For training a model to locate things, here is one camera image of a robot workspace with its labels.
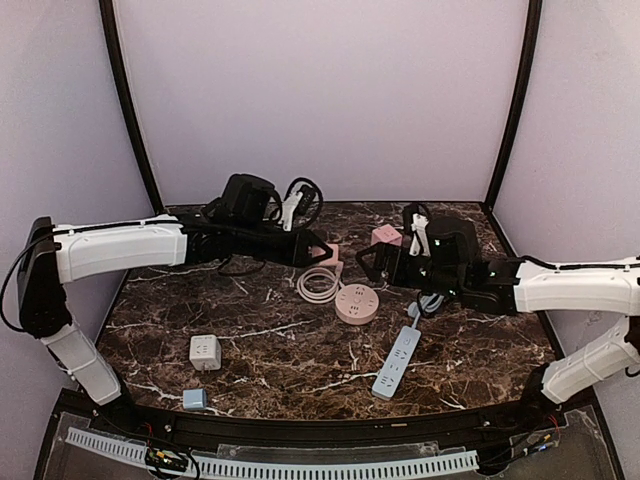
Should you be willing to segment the small pink plug adapter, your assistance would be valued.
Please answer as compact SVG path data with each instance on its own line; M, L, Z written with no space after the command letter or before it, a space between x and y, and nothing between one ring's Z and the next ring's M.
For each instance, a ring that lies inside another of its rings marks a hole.
M344 267L344 262L340 259L340 247L338 244L329 244L329 247L332 250L331 257L321 261L319 266L325 270L333 269L337 273L340 273Z

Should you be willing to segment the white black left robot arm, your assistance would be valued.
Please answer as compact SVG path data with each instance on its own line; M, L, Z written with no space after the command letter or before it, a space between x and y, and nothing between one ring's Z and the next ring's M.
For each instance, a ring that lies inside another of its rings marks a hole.
M3 290L16 284L18 318L1 320L41 342L96 406L124 403L127 388L81 330L67 286L137 268L226 265L235 257L310 267L332 256L312 229L323 206L321 189L308 178L294 179L280 194L266 179L236 173L200 208L85 225L40 217L1 283Z

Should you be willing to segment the white cube socket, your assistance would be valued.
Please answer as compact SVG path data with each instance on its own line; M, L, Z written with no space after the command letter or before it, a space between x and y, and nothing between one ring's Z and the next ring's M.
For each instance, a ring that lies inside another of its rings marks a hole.
M222 351L216 335L195 335L190 339L189 361L196 371L217 371L222 366Z

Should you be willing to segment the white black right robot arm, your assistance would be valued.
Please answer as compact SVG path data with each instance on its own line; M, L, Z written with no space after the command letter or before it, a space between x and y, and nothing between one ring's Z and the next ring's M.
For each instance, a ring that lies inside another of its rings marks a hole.
M414 230L417 248L378 242L356 255L366 276L457 300L480 313L553 310L621 314L606 333L529 376L522 405L550 411L639 362L639 260L554 264L531 256L485 260L472 222L435 218Z

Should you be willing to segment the small blue plug adapter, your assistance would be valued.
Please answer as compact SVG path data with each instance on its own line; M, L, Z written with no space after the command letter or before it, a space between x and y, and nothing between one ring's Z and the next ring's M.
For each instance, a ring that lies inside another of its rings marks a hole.
M183 391L183 409L186 411L204 411L208 407L208 397L205 389L188 389Z

